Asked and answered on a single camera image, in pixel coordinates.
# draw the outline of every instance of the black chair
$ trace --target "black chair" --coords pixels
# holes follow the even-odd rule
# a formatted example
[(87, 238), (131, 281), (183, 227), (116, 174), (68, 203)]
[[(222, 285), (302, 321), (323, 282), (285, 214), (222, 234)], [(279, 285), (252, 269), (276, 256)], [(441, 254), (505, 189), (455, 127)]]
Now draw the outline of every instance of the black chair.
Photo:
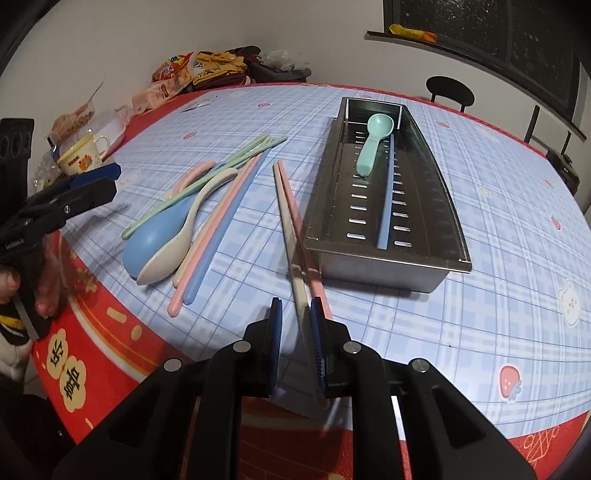
[(467, 106), (474, 105), (475, 99), (472, 91), (462, 82), (458, 82), (449, 77), (437, 76), (429, 78), (427, 80), (427, 90), (431, 92), (432, 102), (435, 101), (437, 95), (449, 98), (462, 106), (460, 109), (461, 112), (463, 112)]

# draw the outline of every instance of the snack bag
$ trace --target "snack bag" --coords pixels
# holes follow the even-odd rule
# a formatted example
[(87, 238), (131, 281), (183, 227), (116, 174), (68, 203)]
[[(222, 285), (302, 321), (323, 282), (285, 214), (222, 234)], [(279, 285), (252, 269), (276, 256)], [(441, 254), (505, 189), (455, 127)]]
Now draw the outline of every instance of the snack bag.
[(171, 79), (153, 82), (143, 92), (139, 92), (132, 97), (134, 115), (159, 107), (167, 100), (178, 95), (192, 80), (193, 75), (189, 71), (189, 64), (185, 63), (183, 68), (177, 71)]
[(152, 81), (159, 82), (160, 80), (173, 78), (180, 69), (189, 63), (191, 55), (193, 55), (193, 52), (187, 53), (186, 55), (176, 55), (171, 57), (152, 74)]

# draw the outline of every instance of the mug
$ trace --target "mug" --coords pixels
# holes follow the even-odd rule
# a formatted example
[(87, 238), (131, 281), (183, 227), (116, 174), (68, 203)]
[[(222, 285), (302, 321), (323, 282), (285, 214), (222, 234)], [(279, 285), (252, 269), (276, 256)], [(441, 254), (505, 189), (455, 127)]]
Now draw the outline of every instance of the mug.
[(92, 134), (87, 134), (59, 158), (57, 166), (69, 177), (99, 168), (102, 166), (103, 159), (111, 147), (111, 141), (107, 136), (101, 135), (97, 137), (97, 140), (99, 138), (104, 138), (107, 142), (107, 148), (101, 153), (96, 148)]

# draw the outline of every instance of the person's hand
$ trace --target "person's hand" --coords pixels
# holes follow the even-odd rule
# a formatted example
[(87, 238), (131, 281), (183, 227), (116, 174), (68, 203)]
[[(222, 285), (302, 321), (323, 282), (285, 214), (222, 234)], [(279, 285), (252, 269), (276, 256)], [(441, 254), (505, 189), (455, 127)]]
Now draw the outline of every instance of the person's hand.
[[(43, 317), (58, 313), (61, 295), (61, 275), (57, 259), (51, 252), (49, 238), (43, 243), (45, 262), (35, 286), (35, 309)], [(0, 265), (0, 304), (10, 302), (21, 286), (21, 277), (13, 268)]]

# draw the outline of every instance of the mint green spoon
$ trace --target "mint green spoon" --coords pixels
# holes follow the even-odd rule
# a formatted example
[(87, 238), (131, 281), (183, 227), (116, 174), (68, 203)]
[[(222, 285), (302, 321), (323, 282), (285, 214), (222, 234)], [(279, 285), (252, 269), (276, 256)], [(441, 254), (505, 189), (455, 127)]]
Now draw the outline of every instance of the mint green spoon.
[(357, 158), (357, 173), (367, 177), (374, 169), (375, 156), (381, 139), (386, 138), (394, 130), (394, 120), (384, 113), (375, 113), (368, 120), (368, 139), (363, 144)]

